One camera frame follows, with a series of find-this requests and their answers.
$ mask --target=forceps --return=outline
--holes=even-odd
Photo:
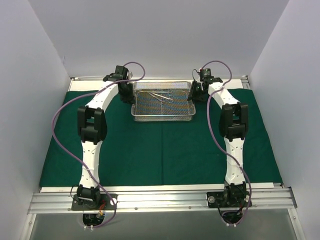
[[[151,93],[148,92],[148,91],[147,91],[147,93],[148,93],[151,97],[154,97],[155,99],[159,100],[160,105],[164,104],[164,101],[163,101],[161,98],[155,96],[154,93],[151,94]]]
[[[159,90],[153,90],[153,91],[149,91],[151,93],[157,93],[157,94],[168,94],[169,97],[172,97],[173,96],[173,92],[170,91],[170,90],[162,90],[162,89],[159,89]]]
[[[167,99],[167,100],[168,100],[168,103],[173,103],[173,102],[174,102],[174,99],[173,99],[173,98],[166,97],[166,96],[162,96],[162,95],[159,95],[159,94],[156,94],[156,93],[153,93],[153,92],[152,92],[152,94],[153,94],[153,95],[156,95],[156,96],[158,96],[158,97],[160,97],[160,98]]]

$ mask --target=green cloth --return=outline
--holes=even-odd
[[[252,183],[282,183],[257,102],[251,90],[230,93],[249,108],[249,131],[243,147],[243,167]],[[67,92],[64,102],[88,92]],[[82,159],[77,134],[77,109],[92,97],[68,105],[58,117],[55,132],[61,143]],[[105,112],[108,126],[100,151],[99,178],[103,186],[151,186],[221,184],[227,161],[211,138],[206,103],[197,103],[196,114],[185,122],[135,122],[131,106],[117,95]],[[220,108],[212,99],[211,125],[218,142]],[[81,165],[52,139],[42,170],[40,187],[68,187],[78,184]]]

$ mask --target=wire mesh basket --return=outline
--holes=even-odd
[[[131,114],[135,121],[190,121],[196,114],[192,100],[188,101],[191,83],[135,82],[135,104]]]

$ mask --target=white wall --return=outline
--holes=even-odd
[[[320,1],[290,0],[250,75],[307,239],[319,239]]]
[[[70,79],[27,0],[0,4],[0,239],[19,239]]]
[[[138,61],[149,77],[189,79],[192,69],[214,59],[228,63],[234,76],[248,75],[288,0],[30,3],[72,77],[105,75],[115,64]],[[212,68],[228,77],[223,66]]]

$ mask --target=white robotic arm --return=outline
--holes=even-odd
[[[101,202],[100,189],[89,171],[99,182],[99,154],[108,131],[105,110],[110,102],[118,93],[123,102],[134,102],[132,83],[112,84],[117,80],[129,80],[129,75],[130,72],[126,67],[116,66],[115,72],[103,79],[101,89],[105,88],[105,90],[99,91],[87,105],[78,108],[77,128],[78,135],[81,137],[82,161],[88,167],[87,169],[84,165],[82,166],[81,179],[76,191],[79,205],[97,206]]]
[[[211,95],[214,91],[217,91],[221,89],[222,83],[221,82],[214,82],[209,85],[208,93]],[[215,93],[213,96],[213,99],[218,103],[219,107],[222,109],[223,106],[226,104],[228,105],[237,105],[239,101],[235,99],[227,89],[223,89],[217,93]],[[238,137],[234,138],[232,140],[224,137],[226,152],[233,157],[235,157],[240,166],[243,167],[243,146],[245,139]],[[242,185],[243,182],[245,182],[245,177],[242,171],[240,170],[237,163],[230,157],[226,157],[226,175],[225,175],[225,181],[231,185]]]
[[[101,87],[105,88],[110,85],[112,81],[105,81]],[[105,111],[109,106],[112,99],[118,94],[118,85],[114,84],[108,87],[103,92],[100,92],[94,96],[94,98],[85,106],[85,108],[90,108],[93,110],[100,109]],[[98,166],[99,166],[99,153],[102,145],[102,140],[96,144],[93,141],[82,141],[82,151],[83,151],[83,162],[89,167],[90,172],[94,178],[99,181]],[[79,183],[80,186],[90,189],[91,187],[96,188],[97,184],[90,177],[87,169],[82,166],[82,175]]]

